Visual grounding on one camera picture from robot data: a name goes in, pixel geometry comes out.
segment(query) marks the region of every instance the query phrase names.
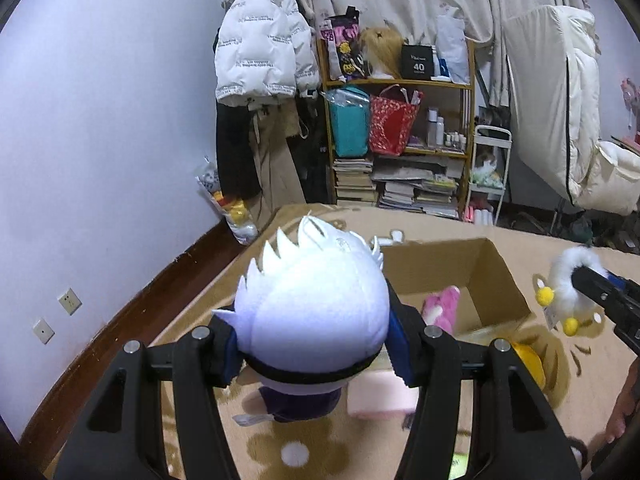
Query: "beige trousers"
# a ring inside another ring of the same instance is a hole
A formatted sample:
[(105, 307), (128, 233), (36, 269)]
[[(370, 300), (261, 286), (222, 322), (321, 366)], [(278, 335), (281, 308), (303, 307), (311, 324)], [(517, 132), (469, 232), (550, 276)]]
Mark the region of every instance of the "beige trousers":
[(305, 195), (293, 164), (287, 137), (300, 134), (296, 102), (270, 106), (267, 113), (254, 117), (254, 134), (249, 144), (254, 152), (255, 171), (262, 192), (246, 200), (258, 229), (271, 221), (277, 209), (288, 204), (305, 203)]

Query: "power outlet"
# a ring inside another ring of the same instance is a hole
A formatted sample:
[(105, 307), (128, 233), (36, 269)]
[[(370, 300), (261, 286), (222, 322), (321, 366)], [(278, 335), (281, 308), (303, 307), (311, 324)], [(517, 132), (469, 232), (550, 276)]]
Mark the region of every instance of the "power outlet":
[(46, 345), (55, 334), (55, 332), (53, 332), (53, 329), (42, 318), (40, 318), (38, 322), (33, 325), (33, 333), (38, 336), (38, 339), (42, 341), (43, 345)]
[(60, 296), (58, 298), (58, 301), (60, 302), (60, 305), (62, 305), (62, 308), (64, 308), (70, 316), (76, 310), (78, 310), (78, 307), (80, 305), (82, 305), (82, 301), (78, 299), (75, 292), (72, 291), (71, 289), (69, 289), (62, 296)]

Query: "white wall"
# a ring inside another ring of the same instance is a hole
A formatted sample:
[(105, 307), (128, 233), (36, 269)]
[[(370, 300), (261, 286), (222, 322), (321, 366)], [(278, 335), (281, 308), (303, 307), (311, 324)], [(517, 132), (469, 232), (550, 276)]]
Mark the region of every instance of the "white wall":
[[(600, 37), (602, 55), (600, 68), (600, 137), (609, 140), (628, 135), (628, 111), (622, 97), (620, 83), (630, 77), (640, 85), (640, 41), (615, 0), (588, 0), (595, 16), (596, 33)], [(489, 63), (481, 56), (484, 80), (489, 81)], [(477, 100), (483, 100), (477, 89)], [(530, 170), (514, 152), (509, 177), (513, 193), (512, 202), (552, 210), (558, 205), (559, 195), (534, 171)], [(575, 212), (567, 203), (564, 211)]]
[[(214, 152), (222, 16), (220, 0), (22, 0), (0, 33), (0, 413), (16, 436), (218, 222), (193, 171)], [(56, 299), (68, 286), (83, 302), (72, 317)]]

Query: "red bag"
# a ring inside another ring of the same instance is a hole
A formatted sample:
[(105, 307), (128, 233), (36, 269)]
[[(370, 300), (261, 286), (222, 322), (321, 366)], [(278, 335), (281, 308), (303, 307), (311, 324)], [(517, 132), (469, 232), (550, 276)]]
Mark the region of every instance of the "red bag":
[[(382, 94), (398, 87), (398, 97), (402, 100), (388, 99)], [(406, 90), (400, 85), (385, 88), (378, 97), (371, 98), (371, 120), (369, 127), (369, 147), (374, 153), (383, 155), (401, 155), (409, 141), (409, 133), (414, 125), (422, 92), (417, 92), (418, 104), (412, 105)]]

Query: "metal screw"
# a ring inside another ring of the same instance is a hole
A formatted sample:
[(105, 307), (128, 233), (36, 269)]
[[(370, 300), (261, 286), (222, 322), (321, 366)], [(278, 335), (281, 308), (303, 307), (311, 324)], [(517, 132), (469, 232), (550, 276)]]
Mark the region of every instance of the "metal screw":
[(500, 352), (508, 352), (511, 350), (511, 345), (506, 339), (496, 339), (494, 346)]
[(442, 335), (442, 329), (439, 326), (428, 325), (424, 327), (424, 335), (431, 339), (437, 339)]
[(135, 354), (140, 350), (140, 341), (129, 341), (124, 345), (124, 351), (127, 354)]
[(209, 330), (206, 326), (197, 326), (193, 329), (193, 332), (191, 332), (191, 337), (193, 337), (194, 339), (205, 339), (209, 337), (210, 332), (211, 330)]

